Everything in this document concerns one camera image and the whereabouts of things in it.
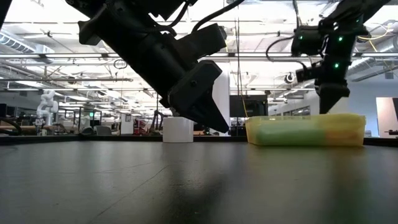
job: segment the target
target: wall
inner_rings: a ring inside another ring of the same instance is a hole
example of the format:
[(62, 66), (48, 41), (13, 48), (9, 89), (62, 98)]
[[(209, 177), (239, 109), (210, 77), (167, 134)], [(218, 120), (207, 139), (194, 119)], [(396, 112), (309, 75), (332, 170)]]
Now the wall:
[(350, 84), (349, 111), (366, 116), (366, 130), (372, 131), (373, 137), (379, 137), (377, 126), (377, 97), (398, 97), (395, 84)]
[(398, 119), (394, 100), (391, 97), (377, 97), (377, 123), (379, 125), (379, 135), (381, 138), (395, 139), (386, 131), (398, 130)]
[(40, 104), (40, 95), (31, 91), (27, 92), (27, 96), (20, 96), (19, 93), (0, 93), (0, 103), (36, 110)]

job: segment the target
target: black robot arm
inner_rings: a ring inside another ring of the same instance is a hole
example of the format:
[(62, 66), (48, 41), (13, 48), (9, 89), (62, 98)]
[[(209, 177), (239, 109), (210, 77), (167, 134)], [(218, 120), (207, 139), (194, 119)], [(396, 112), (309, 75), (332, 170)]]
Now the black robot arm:
[(296, 71), (297, 81), (315, 79), (320, 97), (320, 114), (325, 114), (340, 100), (349, 97), (345, 79), (355, 42), (368, 35), (363, 26), (390, 0), (342, 0), (318, 26), (300, 26), (295, 30), (292, 55), (318, 55), (320, 63)]
[(182, 3), (197, 0), (67, 0), (90, 18), (79, 22), (80, 43), (105, 41), (162, 97), (160, 103), (180, 116), (227, 132), (229, 126), (212, 98), (221, 74), (216, 63), (198, 59), (226, 47), (217, 24), (176, 40), (171, 26), (150, 16), (168, 19)]

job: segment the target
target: yellow plastic container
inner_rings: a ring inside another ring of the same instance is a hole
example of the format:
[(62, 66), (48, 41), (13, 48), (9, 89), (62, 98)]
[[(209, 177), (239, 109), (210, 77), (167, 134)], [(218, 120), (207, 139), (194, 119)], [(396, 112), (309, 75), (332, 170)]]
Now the yellow plastic container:
[(246, 121), (259, 146), (362, 146), (366, 119), (356, 114), (258, 116)]

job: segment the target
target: computer monitor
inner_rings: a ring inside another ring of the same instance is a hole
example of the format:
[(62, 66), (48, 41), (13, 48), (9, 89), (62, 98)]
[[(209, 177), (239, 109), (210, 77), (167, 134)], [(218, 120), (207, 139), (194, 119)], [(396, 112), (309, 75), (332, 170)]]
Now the computer monitor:
[(229, 112), (232, 118), (245, 118), (244, 105), (248, 117), (268, 116), (268, 96), (267, 95), (232, 95), (229, 96)]

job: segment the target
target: black table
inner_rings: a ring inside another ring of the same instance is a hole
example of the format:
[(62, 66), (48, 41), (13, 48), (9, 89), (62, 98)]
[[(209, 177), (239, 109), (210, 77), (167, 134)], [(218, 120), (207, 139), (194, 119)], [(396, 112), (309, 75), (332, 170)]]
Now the black table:
[(0, 223), (397, 223), (398, 150), (0, 146)]

